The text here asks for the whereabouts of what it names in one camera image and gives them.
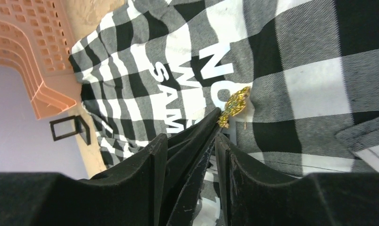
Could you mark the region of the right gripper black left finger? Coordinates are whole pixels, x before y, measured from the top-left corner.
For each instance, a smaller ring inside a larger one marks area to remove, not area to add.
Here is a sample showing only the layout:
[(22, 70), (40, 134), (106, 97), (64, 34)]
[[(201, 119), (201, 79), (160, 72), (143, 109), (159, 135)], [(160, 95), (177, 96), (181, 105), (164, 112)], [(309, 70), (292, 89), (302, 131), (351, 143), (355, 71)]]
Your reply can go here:
[(156, 226), (167, 137), (91, 179), (0, 173), (0, 226)]

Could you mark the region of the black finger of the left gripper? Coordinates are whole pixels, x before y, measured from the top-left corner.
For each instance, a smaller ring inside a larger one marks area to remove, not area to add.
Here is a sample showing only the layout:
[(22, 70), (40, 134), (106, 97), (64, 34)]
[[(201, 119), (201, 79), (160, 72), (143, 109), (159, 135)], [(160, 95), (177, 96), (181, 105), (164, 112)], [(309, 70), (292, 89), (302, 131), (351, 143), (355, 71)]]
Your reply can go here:
[(219, 108), (197, 124), (168, 139), (168, 159), (160, 210), (161, 226), (190, 226), (193, 222), (213, 141), (219, 132)]

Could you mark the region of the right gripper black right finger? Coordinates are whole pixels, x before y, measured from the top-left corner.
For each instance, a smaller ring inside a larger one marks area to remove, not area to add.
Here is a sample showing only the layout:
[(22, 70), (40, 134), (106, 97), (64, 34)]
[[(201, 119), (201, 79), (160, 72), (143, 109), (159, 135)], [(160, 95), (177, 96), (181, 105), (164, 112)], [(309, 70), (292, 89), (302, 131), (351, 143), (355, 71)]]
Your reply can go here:
[(312, 173), (293, 178), (215, 139), (228, 226), (379, 226), (379, 173)]

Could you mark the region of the gold glitter brooch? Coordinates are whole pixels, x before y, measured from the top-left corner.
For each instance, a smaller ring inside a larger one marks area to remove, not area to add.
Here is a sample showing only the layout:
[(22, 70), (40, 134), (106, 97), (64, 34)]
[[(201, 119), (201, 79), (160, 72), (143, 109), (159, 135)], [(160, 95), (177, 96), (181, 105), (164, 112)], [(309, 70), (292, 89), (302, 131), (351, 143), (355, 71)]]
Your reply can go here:
[(221, 128), (229, 128), (229, 118), (235, 117), (247, 106), (246, 99), (250, 96), (251, 86), (246, 86), (241, 90), (233, 93), (225, 104), (225, 108), (222, 111), (217, 124)]

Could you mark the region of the black white plaid shirt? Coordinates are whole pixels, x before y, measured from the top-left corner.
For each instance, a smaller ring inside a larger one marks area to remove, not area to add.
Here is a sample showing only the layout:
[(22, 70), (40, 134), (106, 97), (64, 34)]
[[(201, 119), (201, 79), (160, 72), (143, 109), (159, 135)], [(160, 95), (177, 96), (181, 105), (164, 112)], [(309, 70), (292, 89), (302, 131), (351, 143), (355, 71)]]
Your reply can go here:
[(224, 133), (250, 157), (379, 173), (379, 0), (129, 0), (69, 60), (107, 168), (249, 87)]

